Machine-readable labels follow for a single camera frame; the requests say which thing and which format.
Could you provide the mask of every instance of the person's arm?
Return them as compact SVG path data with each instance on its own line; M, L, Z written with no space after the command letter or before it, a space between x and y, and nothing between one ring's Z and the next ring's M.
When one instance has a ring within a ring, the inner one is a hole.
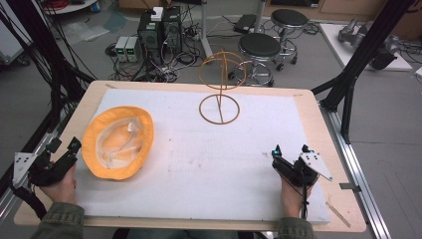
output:
M41 187L41 190L52 199L53 205L41 220L32 239L83 238L85 211L77 205L75 169L74 165L62 181L48 187Z
M311 195L311 188L308 190L308 196ZM284 178L282 178L282 210L283 218L279 223L279 239L316 239L311 224L300 218L302 209L302 192L300 187L293 188Z

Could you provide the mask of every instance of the metal frame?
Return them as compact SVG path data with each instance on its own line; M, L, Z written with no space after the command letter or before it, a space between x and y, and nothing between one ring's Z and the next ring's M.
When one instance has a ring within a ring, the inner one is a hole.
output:
M387 1L343 71L334 79L312 89L314 95L331 89L328 96L321 101L321 106L331 112L336 112L338 104L344 99L341 135L347 143L350 143L348 133L354 85L368 63L377 55L378 49L382 47L411 2L411 0Z
M341 135L341 119L337 113L325 110L331 122L332 130L338 139L338 146L341 148L343 161L347 166L349 176L351 177L355 191L360 199L361 207L365 212L365 220L370 224L372 231L376 238L389 239L391 238L388 228L381 216L381 212L376 205L375 199L370 191L369 185L357 160L351 144L347 143Z

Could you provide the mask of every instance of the cardboard box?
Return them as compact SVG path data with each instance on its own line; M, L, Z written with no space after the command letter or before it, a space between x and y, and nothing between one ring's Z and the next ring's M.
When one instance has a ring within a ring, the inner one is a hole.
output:
M161 2L161 0L118 0L118 6L129 9L152 9L153 7L162 7Z
M392 35L397 35L403 40L421 40L422 41L422 1L415 1L409 7L407 13L401 18L395 26Z

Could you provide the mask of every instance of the computer tower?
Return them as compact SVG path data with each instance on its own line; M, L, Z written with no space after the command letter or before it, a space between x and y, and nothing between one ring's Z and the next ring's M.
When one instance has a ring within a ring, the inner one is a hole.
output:
M167 53L182 52L182 23L180 6L164 9L162 18Z
M164 56L161 57L161 52L164 53L165 51L163 49L162 22L151 21L151 13L144 12L140 16L137 35L144 60L150 58L154 64L163 64L162 58Z

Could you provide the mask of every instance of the orange hard hat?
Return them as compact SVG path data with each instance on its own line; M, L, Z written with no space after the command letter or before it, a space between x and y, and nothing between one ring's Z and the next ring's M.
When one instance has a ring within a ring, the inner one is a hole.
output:
M153 122L147 111L137 107L112 108L87 127L82 156L95 176L126 179L145 163L153 137Z

